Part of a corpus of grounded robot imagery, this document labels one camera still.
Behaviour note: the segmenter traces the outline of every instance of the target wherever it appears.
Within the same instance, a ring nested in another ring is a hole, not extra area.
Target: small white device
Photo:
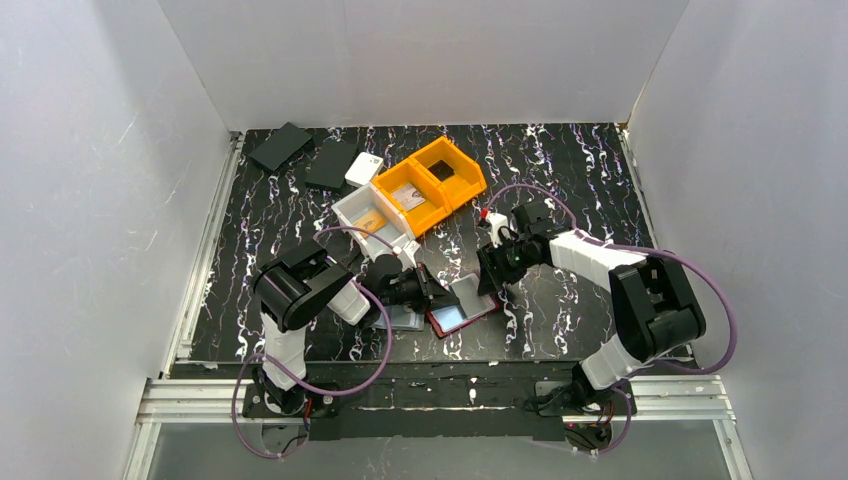
[[[354,187],[361,187],[373,180],[380,173],[381,168],[383,168],[382,157],[362,152],[357,155],[353,165],[347,170],[345,180]]]

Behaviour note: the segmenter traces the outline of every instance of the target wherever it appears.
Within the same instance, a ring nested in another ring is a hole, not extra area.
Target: yellow container
[[[458,210],[467,201],[486,190],[486,179],[483,178],[483,170],[480,165],[471,157],[462,153],[462,150],[451,143],[447,137],[437,138],[434,142],[413,153],[412,158],[427,169],[427,173],[430,173],[429,168],[439,163],[440,160],[450,165],[454,171],[453,175],[443,182],[440,182],[435,176],[433,176],[433,180],[437,185],[440,184],[444,187],[452,210]]]
[[[429,171],[439,161],[453,169],[453,175],[444,181]],[[416,238],[486,190],[480,165],[446,137],[440,137],[413,153],[375,178],[373,184],[406,218]],[[412,184],[424,198],[424,203],[408,211],[392,196],[407,184]]]
[[[435,177],[411,158],[390,168],[375,178],[373,182],[377,189],[406,217],[406,222],[416,238],[424,234],[433,225],[447,218],[453,211],[447,195],[437,185]],[[392,194],[410,183],[421,192],[424,203],[407,211],[395,200]]]

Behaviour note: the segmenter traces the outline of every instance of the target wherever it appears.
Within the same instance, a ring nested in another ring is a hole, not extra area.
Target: marble tabletop
[[[304,185],[312,160],[327,139],[356,143],[379,155],[388,166],[445,135],[476,160],[488,190],[424,234],[422,261],[440,281],[479,270],[475,251],[487,232],[476,227],[481,205],[513,183],[543,186],[577,214],[580,227],[616,243],[651,245],[613,124],[511,124],[398,126],[308,129],[315,146],[307,148],[276,174],[269,175],[246,154],[272,133],[246,133],[223,227],[209,272],[194,333],[191,360],[236,362],[263,345],[259,304],[251,298],[253,275],[276,254],[336,225],[330,206],[343,194]],[[496,204],[508,214],[520,203],[540,199],[534,192],[512,190]],[[564,215],[554,219],[565,222]],[[356,248],[346,234],[322,239],[335,258]],[[578,360],[593,353],[611,335],[609,295],[571,272],[536,267],[500,295],[504,305],[444,338],[429,328],[394,335],[393,362],[459,360]],[[328,310],[310,324],[307,360],[376,360],[386,333],[360,331]]]

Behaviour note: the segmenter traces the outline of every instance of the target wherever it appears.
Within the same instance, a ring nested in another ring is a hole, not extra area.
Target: orange plastic bin
[[[443,161],[454,171],[454,174],[439,181],[431,177],[437,185],[441,185],[451,204],[451,210],[458,210],[466,202],[486,190],[486,179],[480,165],[472,160],[462,150],[456,147],[446,137],[439,137],[434,142],[412,154],[413,159],[427,169]]]
[[[390,168],[375,178],[373,182],[374,186],[406,217],[406,222],[416,238],[423,235],[433,225],[447,218],[453,211],[447,195],[437,184],[436,178],[412,158]],[[407,211],[392,197],[392,194],[410,183],[421,192],[424,203]]]

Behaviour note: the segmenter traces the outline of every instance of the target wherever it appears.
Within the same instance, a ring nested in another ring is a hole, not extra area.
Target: black object in bin
[[[345,173],[359,153],[351,143],[328,140],[321,145],[318,156],[306,175],[306,186],[338,193],[345,185]]]
[[[288,122],[247,156],[263,170],[273,173],[311,141],[312,135]]]

